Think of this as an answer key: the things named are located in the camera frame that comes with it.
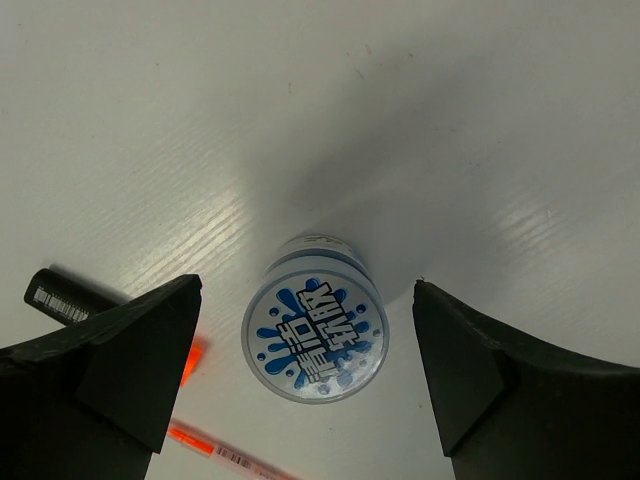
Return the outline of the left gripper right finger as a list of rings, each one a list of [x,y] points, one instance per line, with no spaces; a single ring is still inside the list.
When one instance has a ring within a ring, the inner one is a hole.
[[[414,327],[458,479],[635,479],[639,371],[553,345],[418,281]]]

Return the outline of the orange clear pen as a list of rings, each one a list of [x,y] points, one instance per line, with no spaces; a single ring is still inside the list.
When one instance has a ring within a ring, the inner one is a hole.
[[[227,442],[214,438],[187,424],[171,420],[167,437],[181,446],[233,469],[246,479],[294,480],[297,476],[284,472]]]

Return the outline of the orange-capped black highlighter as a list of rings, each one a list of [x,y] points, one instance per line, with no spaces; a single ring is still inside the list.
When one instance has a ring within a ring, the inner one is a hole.
[[[25,302],[63,328],[2,349],[3,385],[18,398],[75,399],[116,420],[132,402],[151,398],[169,416],[186,371],[209,346],[193,339],[200,280],[182,275],[127,303],[101,295],[49,269],[38,271]]]

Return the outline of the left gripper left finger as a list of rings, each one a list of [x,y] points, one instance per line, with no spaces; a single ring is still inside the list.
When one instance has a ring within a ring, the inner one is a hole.
[[[141,479],[162,449],[198,322],[181,275],[125,303],[58,273],[24,295],[59,321],[1,351],[5,479]]]

